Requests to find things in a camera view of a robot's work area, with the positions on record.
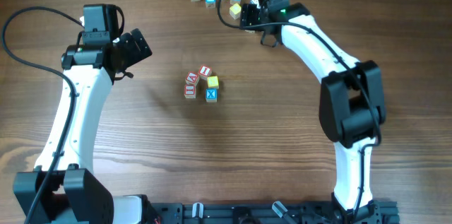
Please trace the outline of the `red I wooden block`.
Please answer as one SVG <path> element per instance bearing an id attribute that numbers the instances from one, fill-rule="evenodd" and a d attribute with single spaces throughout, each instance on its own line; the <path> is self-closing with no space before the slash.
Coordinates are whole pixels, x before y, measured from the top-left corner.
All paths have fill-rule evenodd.
<path id="1" fill-rule="evenodd" d="M 209 66 L 202 65 L 198 70 L 198 75 L 203 80 L 207 80 L 209 76 L 212 74 L 212 69 Z"/>
<path id="2" fill-rule="evenodd" d="M 196 86 L 195 85 L 185 85 L 184 86 L 184 97 L 187 99 L 196 98 Z"/>

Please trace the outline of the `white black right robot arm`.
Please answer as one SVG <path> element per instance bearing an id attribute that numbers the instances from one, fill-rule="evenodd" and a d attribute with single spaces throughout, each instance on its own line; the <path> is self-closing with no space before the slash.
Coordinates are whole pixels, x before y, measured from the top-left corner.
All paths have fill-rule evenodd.
<path id="1" fill-rule="evenodd" d="M 346 223 L 372 214 L 371 151 L 381 142 L 386 120 L 381 71 L 344 52 L 301 3 L 258 0 L 242 9 L 240 29 L 273 35 L 292 50 L 321 84 L 319 121 L 333 142 L 336 184 L 333 199 Z"/>

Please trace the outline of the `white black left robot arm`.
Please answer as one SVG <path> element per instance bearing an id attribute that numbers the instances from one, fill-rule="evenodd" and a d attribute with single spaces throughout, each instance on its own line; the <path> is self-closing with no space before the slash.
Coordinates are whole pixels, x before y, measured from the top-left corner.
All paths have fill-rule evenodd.
<path id="1" fill-rule="evenodd" d="M 27 223 L 160 223 L 144 195 L 112 196 L 94 176 L 93 150 L 103 105 L 116 81 L 152 52 L 140 30 L 124 31 L 124 13 L 112 4 L 83 8 L 76 43 L 61 58 L 63 81 L 52 130 L 13 192 Z"/>

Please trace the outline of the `yellow S wooden block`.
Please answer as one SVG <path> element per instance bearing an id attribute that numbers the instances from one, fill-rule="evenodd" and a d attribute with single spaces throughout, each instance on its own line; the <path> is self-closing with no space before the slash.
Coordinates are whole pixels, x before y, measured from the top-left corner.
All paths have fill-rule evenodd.
<path id="1" fill-rule="evenodd" d="M 207 77 L 208 88 L 218 89 L 220 87 L 219 80 L 217 76 Z"/>

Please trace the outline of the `blue-sided picture wooden block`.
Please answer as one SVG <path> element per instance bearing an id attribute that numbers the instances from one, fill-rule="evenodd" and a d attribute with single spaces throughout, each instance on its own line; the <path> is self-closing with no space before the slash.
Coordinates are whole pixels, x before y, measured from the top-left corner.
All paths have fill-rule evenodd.
<path id="1" fill-rule="evenodd" d="M 218 101 L 218 90 L 216 88 L 206 89 L 206 102 L 217 102 Z"/>

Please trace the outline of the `red A wooden block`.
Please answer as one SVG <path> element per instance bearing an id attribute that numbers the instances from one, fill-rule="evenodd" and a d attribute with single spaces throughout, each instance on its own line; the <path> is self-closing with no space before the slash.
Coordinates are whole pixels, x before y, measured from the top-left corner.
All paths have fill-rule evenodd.
<path id="1" fill-rule="evenodd" d="M 193 85 L 193 86 L 197 86 L 199 80 L 200 80 L 199 75 L 193 71 L 188 72 L 188 74 L 185 78 L 186 84 Z"/>

